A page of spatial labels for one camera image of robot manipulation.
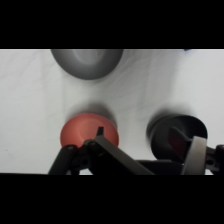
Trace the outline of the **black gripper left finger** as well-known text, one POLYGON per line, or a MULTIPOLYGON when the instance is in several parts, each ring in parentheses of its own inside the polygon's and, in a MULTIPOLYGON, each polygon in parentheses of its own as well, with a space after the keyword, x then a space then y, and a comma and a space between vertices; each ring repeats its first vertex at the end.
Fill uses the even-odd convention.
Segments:
POLYGON ((86 140, 78 148, 76 145, 62 147, 48 174, 79 175, 88 169, 94 175, 153 175, 139 162, 128 156, 104 137, 104 128, 99 127, 94 139, 86 140))

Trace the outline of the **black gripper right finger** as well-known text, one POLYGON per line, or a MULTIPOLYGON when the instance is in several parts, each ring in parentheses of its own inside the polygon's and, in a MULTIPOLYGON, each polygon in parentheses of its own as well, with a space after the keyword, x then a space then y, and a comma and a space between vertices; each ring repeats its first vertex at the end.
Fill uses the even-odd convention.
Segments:
POLYGON ((176 127, 169 129, 168 143, 183 162, 182 175, 204 175, 206 170, 224 175, 224 145, 210 148, 206 138, 190 139, 176 127))

